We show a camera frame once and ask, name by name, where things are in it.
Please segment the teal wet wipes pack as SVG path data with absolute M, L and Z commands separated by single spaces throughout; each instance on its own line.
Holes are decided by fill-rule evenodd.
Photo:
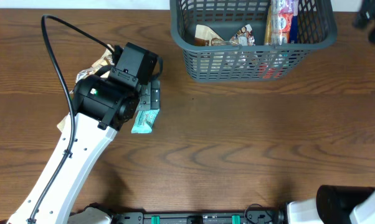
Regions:
M 136 115 L 134 125 L 132 127 L 132 134 L 149 134 L 153 131 L 153 124 L 159 110 L 139 111 Z

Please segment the grey plastic basket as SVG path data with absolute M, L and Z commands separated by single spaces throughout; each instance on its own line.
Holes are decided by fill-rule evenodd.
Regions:
M 276 52 L 282 77 L 306 56 L 334 43 L 330 0 L 298 1 L 298 43 L 265 45 L 271 1 L 171 0 L 171 35 L 183 50 L 187 73 L 197 82 L 263 79 L 260 65 Z

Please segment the tissue pack multipack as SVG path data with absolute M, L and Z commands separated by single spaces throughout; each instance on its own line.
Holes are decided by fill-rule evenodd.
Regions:
M 271 0 L 271 44 L 298 43 L 298 0 Z

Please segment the orange capped snack tube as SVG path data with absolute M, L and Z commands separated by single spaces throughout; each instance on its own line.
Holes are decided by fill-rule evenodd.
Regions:
M 272 6 L 268 8 L 267 14 L 267 24 L 265 28 L 265 37 L 264 37 L 264 44 L 271 45 L 272 43 Z M 276 52 L 270 51 L 268 55 L 265 56 L 265 59 L 260 65 L 259 71 L 262 72 L 263 79 L 269 78 L 280 78 L 282 76 L 281 71 L 278 70 L 280 64 L 276 61 Z

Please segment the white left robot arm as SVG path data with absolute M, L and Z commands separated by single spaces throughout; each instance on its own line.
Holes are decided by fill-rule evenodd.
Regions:
M 123 123 L 141 110 L 140 97 L 159 106 L 159 80 L 140 85 L 90 75 L 74 88 L 57 146 L 32 191 L 9 223 L 66 223 L 90 171 Z

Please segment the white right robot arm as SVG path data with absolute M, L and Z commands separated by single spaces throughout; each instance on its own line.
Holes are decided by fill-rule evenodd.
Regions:
M 375 1 L 363 1 L 354 27 L 365 28 L 375 21 Z M 375 45 L 375 28 L 368 40 Z M 277 223 L 287 224 L 375 224 L 375 187 L 322 185 L 316 197 L 290 202 L 275 216 Z

